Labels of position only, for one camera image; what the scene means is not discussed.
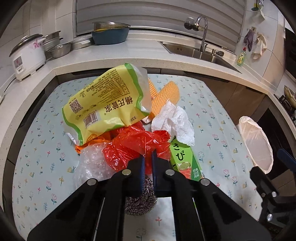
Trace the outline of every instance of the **tablecloth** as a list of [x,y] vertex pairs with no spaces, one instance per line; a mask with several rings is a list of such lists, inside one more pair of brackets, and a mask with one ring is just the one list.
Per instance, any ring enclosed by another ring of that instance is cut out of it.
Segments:
[[[253,167],[240,134],[222,105],[204,82],[175,75],[149,74],[157,90],[174,81],[180,90],[178,105],[194,128],[192,151],[206,178],[258,219],[262,199],[249,171]],[[18,232],[24,239],[72,192],[73,173],[79,162],[74,144],[63,130],[61,108],[70,96],[96,77],[59,85],[48,97],[24,139],[12,187],[12,207]],[[128,241],[175,240],[170,198],[159,198],[143,216],[125,216]]]

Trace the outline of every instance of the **faucet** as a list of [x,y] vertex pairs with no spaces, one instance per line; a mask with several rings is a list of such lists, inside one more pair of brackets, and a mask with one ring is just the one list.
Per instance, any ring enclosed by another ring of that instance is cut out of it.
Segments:
[[205,44],[205,37],[207,35],[207,18],[205,16],[202,16],[200,15],[197,20],[194,22],[194,19],[193,18],[187,18],[185,23],[184,23],[184,27],[188,30],[190,29],[193,29],[194,31],[199,31],[199,30],[202,30],[202,28],[200,27],[200,20],[201,19],[204,19],[205,21],[205,28],[204,28],[204,33],[203,33],[203,36],[202,36],[202,43],[201,43],[201,46],[200,46],[200,52],[204,53],[205,52],[205,48],[207,46],[207,44]]

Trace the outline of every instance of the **dish soap bottle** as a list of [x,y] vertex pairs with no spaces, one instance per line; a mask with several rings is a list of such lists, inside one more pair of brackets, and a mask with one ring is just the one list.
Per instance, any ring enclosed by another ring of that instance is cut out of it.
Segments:
[[245,57],[246,57],[246,47],[243,48],[243,52],[240,53],[239,58],[237,59],[237,64],[239,66],[243,65]]

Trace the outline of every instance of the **rice cooker lid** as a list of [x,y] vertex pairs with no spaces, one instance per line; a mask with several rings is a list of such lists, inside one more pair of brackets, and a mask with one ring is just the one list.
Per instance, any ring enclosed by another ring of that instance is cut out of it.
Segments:
[[25,36],[21,39],[21,41],[11,50],[11,53],[9,55],[9,57],[15,52],[17,51],[20,47],[24,46],[26,43],[34,40],[34,39],[37,39],[37,38],[40,38],[42,37],[42,34],[33,34],[31,36]]

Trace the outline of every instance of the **brown cabinet door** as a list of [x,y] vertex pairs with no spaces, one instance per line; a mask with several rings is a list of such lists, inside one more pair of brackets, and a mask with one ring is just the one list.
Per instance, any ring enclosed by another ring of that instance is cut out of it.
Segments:
[[187,76],[203,81],[224,108],[237,86],[237,83],[215,77],[208,78],[199,74],[187,74]]
[[255,112],[264,96],[265,94],[261,92],[238,84],[225,106],[225,110],[237,125],[242,116],[251,116]]

